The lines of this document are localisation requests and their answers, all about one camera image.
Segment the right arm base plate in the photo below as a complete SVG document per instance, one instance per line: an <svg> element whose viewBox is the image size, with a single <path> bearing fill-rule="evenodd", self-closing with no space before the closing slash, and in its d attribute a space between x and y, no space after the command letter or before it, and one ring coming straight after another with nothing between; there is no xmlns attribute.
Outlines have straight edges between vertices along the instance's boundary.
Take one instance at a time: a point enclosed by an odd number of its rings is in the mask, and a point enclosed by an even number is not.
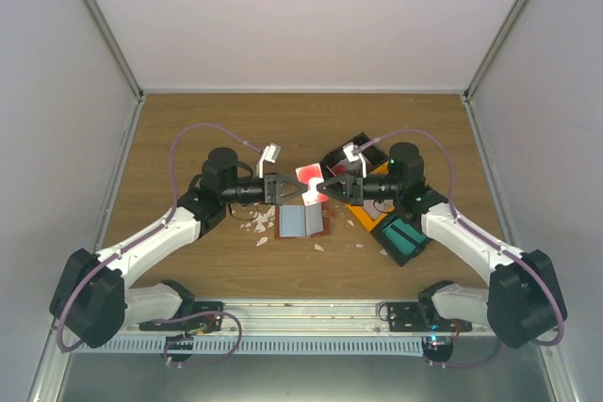
<svg viewBox="0 0 603 402"><path fill-rule="evenodd" d="M390 332L470 332L473 326L467 321L444 319L433 314L425 317L416 301L386 301L378 308L378 317L387 323Z"/></svg>

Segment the red white credit card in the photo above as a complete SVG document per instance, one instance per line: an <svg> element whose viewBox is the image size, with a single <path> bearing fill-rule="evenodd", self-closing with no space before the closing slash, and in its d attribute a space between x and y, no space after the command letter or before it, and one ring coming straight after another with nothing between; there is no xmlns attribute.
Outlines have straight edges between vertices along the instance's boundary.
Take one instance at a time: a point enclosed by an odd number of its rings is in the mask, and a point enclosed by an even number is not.
<svg viewBox="0 0 603 402"><path fill-rule="evenodd" d="M323 203L329 199L317 189L317 186L324 182L319 163L296 168L296 176L300 183L307 186L307 190L301 195L305 206Z"/></svg>

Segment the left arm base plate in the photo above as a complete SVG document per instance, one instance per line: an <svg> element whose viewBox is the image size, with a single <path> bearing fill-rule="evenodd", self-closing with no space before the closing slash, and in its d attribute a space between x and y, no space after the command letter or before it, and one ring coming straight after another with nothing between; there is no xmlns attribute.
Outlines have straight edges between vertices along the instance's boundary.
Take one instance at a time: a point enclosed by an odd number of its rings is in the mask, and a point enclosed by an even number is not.
<svg viewBox="0 0 603 402"><path fill-rule="evenodd" d="M186 303L185 307L178 309L174 318L182 318L197 313L210 312L212 314L200 315L177 323L144 322L139 324L142 331L182 331L194 333L209 333L221 330L222 319L216 312L222 312L224 303L221 301L195 300Z"/></svg>

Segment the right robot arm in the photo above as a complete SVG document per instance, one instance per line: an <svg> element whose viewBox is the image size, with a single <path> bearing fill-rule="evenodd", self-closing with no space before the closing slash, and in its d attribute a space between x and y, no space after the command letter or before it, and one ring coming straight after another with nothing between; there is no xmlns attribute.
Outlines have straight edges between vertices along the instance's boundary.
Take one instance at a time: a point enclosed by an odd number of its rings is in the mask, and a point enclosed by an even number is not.
<svg viewBox="0 0 603 402"><path fill-rule="evenodd" d="M378 223L378 236L390 242L393 259L405 265L431 242L452 251L486 283L485 289L440 281L418 295L417 320L425 330L438 331L449 320L483 325L505 345L519 348L557 345L565 333L567 310L554 265L541 250L523 251L505 243L463 216L452 198L430 187L424 160L416 145L394 144L386 170L369 172L362 148L353 143L342 153L351 169L318 184L319 193L362 206L389 201L393 212Z"/></svg>

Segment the brown leather card holder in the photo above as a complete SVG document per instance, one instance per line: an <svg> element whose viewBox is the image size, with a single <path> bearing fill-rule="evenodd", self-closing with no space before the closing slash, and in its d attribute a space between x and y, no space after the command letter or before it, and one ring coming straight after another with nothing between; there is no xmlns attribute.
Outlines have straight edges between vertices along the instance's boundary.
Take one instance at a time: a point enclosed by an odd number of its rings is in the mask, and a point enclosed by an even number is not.
<svg viewBox="0 0 603 402"><path fill-rule="evenodd" d="M332 231L335 212L327 201L304 205L277 206L274 237L276 239L315 238Z"/></svg>

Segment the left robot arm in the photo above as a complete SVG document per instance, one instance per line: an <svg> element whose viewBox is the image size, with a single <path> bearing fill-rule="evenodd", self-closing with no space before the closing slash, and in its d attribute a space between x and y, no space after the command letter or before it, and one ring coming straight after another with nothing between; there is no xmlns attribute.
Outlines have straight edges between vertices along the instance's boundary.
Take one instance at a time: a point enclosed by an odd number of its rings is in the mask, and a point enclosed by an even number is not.
<svg viewBox="0 0 603 402"><path fill-rule="evenodd" d="M236 152L216 148L207 156L187 191L158 220L109 248L90 252L78 249L68 258L50 302L57 321L57 345L71 352L63 339L71 331L80 344L96 348L106 344L120 329L133 324L165 322L184 330L194 318L186 292L175 284L160 283L136 289L134 283L173 252L214 230L233 204L282 205L306 192L294 178L265 172L279 147L268 145L255 169L247 176Z"/></svg>

